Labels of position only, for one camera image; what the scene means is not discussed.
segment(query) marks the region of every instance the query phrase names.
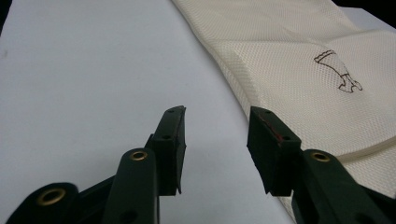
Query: white fabric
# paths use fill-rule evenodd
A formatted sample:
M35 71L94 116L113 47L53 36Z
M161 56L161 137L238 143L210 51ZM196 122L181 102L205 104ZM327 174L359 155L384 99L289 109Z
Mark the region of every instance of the white fabric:
M173 1L247 116L251 105L274 111L302 149L395 196L394 33L356 27L331 0Z

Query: gray surface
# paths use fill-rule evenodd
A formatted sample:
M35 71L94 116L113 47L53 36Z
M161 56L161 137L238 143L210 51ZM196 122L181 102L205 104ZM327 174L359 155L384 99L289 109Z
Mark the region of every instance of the gray surface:
M0 38L0 223L44 185L114 175L176 105L183 193L161 197L162 223L292 223L264 194L241 107L169 0L14 1Z

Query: metal grommet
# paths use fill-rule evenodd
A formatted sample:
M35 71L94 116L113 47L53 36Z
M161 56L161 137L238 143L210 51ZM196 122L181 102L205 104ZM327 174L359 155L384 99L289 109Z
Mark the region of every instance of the metal grommet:
M37 204L41 206L52 205L59 202L65 194L66 190L64 189L47 189L38 196Z
M136 151L131 154L129 157L133 161L142 161L148 156L148 153L145 151Z
M324 161L324 162L330 161L330 158L327 155L320 152L311 153L311 157L317 161Z

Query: drawing on fabric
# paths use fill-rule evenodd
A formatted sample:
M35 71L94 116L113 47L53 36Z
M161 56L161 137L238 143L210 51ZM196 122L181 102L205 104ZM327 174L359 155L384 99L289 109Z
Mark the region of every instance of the drawing on fabric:
M330 49L320 53L314 59L314 61L316 63L330 67L341 78L343 83L341 83L338 87L338 89L341 91L353 92L354 88L360 91L363 90L361 84L358 81L352 79L347 71L347 68L333 50Z

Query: cream cloth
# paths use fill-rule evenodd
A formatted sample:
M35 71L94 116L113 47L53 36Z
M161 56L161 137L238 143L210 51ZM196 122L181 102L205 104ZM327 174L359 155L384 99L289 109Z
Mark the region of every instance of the cream cloth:
M173 1L247 116L274 111L302 149L395 196L396 34L356 27L330 0Z

